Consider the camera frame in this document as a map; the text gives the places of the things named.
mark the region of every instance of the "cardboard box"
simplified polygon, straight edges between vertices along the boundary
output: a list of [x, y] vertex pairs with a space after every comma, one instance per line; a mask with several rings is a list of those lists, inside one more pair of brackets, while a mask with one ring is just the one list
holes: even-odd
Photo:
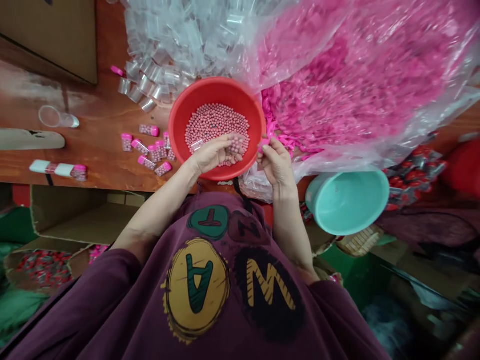
[[74, 278], [79, 277], [88, 268], [90, 262], [90, 254], [88, 248], [91, 244], [81, 242], [59, 240], [52, 238], [39, 237], [17, 250], [12, 251], [3, 261], [5, 267], [5, 275], [8, 281], [18, 289], [42, 293], [49, 296], [54, 295], [57, 287], [40, 287], [40, 285], [30, 279], [23, 271], [17, 271], [27, 251], [47, 250], [55, 252], [66, 252], [72, 254], [72, 258], [68, 262], [68, 268]]
[[452, 301], [458, 300], [468, 288], [477, 289], [480, 283], [480, 276], [454, 267], [439, 267], [415, 256], [414, 250], [401, 240], [376, 246], [370, 252]]
[[50, 78], [96, 85], [95, 10], [95, 0], [1, 1], [1, 58]]
[[151, 193], [32, 185], [30, 196], [33, 229], [40, 237], [5, 258], [6, 276], [19, 289], [51, 296], [57, 288], [41, 288], [17, 271], [24, 252], [72, 254], [68, 268], [78, 278], [89, 267], [89, 248], [112, 244]]
[[33, 229], [44, 238], [110, 245], [150, 195], [32, 185]]

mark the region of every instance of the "clear plastic cup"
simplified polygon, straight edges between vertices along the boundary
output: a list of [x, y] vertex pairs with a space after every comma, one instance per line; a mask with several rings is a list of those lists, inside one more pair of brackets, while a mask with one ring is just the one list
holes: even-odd
[[76, 116], [60, 112], [55, 107], [44, 105], [38, 111], [41, 123], [49, 128], [78, 128], [79, 119]]

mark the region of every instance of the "wooden table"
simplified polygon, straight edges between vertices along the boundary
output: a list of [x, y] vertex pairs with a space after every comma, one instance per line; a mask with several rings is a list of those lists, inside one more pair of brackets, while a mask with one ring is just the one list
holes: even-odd
[[[145, 114], [127, 96], [118, 93], [119, 78], [110, 67], [123, 68], [130, 59], [124, 8], [120, 3], [110, 5], [106, 1], [97, 1], [96, 4], [98, 86], [59, 82], [0, 62], [0, 127], [52, 130], [38, 119], [38, 111], [43, 105], [67, 110], [80, 120], [77, 129], [56, 130], [66, 139], [63, 149], [1, 151], [0, 182], [47, 185], [45, 175], [29, 171], [30, 164], [36, 159], [88, 166], [87, 182], [54, 176], [56, 186], [153, 192], [172, 176], [171, 172], [158, 177], [137, 163], [136, 152], [122, 151], [121, 133], [132, 133], [145, 144], [153, 144], [155, 138], [139, 134], [139, 125], [157, 125], [163, 132], [168, 125], [170, 109], [158, 107]], [[449, 152], [457, 137], [469, 132], [480, 132], [480, 103], [443, 128], [435, 148]], [[174, 170], [179, 166], [178, 162], [174, 163]], [[304, 197], [312, 178], [300, 182], [300, 198]], [[209, 191], [234, 191], [233, 186], [211, 181], [203, 181], [202, 185]]]

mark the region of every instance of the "bottle filled with pink pills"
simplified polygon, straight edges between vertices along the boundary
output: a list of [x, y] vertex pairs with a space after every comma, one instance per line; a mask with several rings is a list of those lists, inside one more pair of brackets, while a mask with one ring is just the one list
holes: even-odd
[[141, 140], [138, 140], [138, 139], [133, 140], [131, 142], [131, 146], [142, 155], [147, 156], [149, 154], [148, 147], [146, 147]]
[[167, 152], [167, 149], [165, 148], [165, 141], [163, 140], [156, 141], [155, 145], [158, 153], [160, 154], [160, 157], [162, 159], [166, 158], [168, 156], [168, 152]]
[[140, 133], [144, 135], [150, 135], [158, 137], [160, 135], [160, 129], [154, 125], [140, 125]]
[[164, 162], [161, 166], [157, 167], [157, 169], [155, 170], [155, 173], [158, 176], [163, 176], [169, 171], [171, 171], [172, 169], [173, 169], [172, 164], [170, 164], [169, 162]]
[[87, 181], [87, 167], [82, 164], [77, 164], [73, 167], [73, 177], [80, 182]]
[[133, 140], [134, 140], [134, 137], [129, 133], [123, 133], [121, 135], [121, 145], [122, 145], [123, 151], [127, 153], [132, 153], [134, 151], [132, 148]]
[[143, 165], [144, 167], [146, 167], [149, 170], [152, 170], [152, 171], [155, 170], [155, 166], [156, 166], [155, 163], [148, 160], [146, 156], [143, 156], [143, 155], [140, 156], [138, 158], [138, 163], [140, 165]]
[[150, 152], [150, 158], [154, 163], [159, 163], [162, 161], [162, 157], [159, 153], [159, 148], [157, 145], [150, 145], [148, 147], [148, 151]]
[[172, 161], [172, 162], [177, 161], [177, 156], [175, 155], [173, 149], [170, 149], [170, 150], [168, 151], [168, 156], [167, 156], [166, 158], [168, 159], [168, 161]]

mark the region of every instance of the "red object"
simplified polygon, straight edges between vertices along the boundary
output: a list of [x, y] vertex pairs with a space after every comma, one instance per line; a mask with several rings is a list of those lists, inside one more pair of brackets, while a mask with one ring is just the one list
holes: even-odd
[[448, 157], [441, 180], [459, 192], [480, 199], [480, 138], [461, 144]]
[[245, 173], [255, 163], [257, 145], [262, 141], [262, 134], [267, 133], [267, 125], [262, 105], [239, 82], [227, 77], [209, 77], [199, 80], [181, 93], [170, 113], [168, 123], [170, 143], [182, 164], [191, 156], [185, 141], [187, 124], [199, 107], [212, 103], [233, 108], [235, 112], [245, 116], [250, 125], [248, 129], [250, 144], [243, 155], [243, 161], [230, 167], [217, 167], [201, 176], [203, 179], [226, 181]]

